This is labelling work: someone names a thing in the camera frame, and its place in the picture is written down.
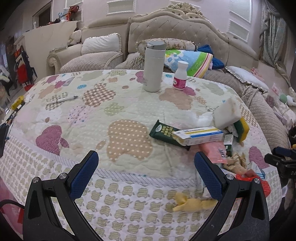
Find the white thermos bottle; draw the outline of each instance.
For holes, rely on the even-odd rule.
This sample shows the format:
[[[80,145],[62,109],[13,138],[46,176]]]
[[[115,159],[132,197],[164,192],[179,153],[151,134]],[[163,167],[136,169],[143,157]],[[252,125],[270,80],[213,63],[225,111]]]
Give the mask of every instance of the white thermos bottle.
[[[163,65],[165,62],[165,42],[151,41],[145,50],[143,89],[149,92],[160,90]]]

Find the yellow sponge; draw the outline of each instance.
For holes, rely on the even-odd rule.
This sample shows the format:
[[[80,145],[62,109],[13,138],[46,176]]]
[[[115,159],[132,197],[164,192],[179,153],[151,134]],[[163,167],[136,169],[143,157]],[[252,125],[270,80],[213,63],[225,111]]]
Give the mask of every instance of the yellow sponge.
[[[235,129],[237,130],[237,134],[238,134],[237,141],[242,142],[243,140],[246,139],[247,134],[250,130],[248,124],[246,123],[245,119],[242,117],[240,120],[235,122],[233,125],[234,125]]]

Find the blue gripper pad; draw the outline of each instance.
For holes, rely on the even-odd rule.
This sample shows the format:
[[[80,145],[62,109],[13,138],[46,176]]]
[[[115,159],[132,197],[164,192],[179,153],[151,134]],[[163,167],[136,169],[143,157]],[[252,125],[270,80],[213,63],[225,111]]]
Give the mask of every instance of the blue gripper pad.
[[[220,200],[223,195],[222,183],[219,178],[213,172],[212,168],[209,165],[214,165],[210,162],[207,156],[202,153],[204,157],[202,157],[201,152],[197,152],[194,156],[194,165],[199,175],[201,176],[203,182],[205,183],[211,197],[216,200]]]
[[[80,198],[99,164],[99,155],[93,152],[71,182],[70,198]]]
[[[291,156],[291,150],[290,149],[286,149],[283,147],[276,147],[274,148],[275,154],[279,154],[282,156]]]

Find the white foam block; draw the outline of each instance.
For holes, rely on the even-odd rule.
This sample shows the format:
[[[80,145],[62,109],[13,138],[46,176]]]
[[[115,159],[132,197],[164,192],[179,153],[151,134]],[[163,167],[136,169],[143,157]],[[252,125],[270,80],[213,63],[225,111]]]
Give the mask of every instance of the white foam block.
[[[242,114],[239,109],[239,102],[234,98],[229,98],[222,105],[213,111],[215,127],[223,129],[241,119]]]

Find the green box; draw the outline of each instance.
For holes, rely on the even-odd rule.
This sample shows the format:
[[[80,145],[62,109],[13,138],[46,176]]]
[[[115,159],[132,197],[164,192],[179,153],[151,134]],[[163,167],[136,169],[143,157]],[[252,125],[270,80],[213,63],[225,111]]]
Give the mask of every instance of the green box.
[[[226,134],[224,137],[224,146],[226,148],[226,155],[232,157],[232,142],[233,142],[233,134]]]

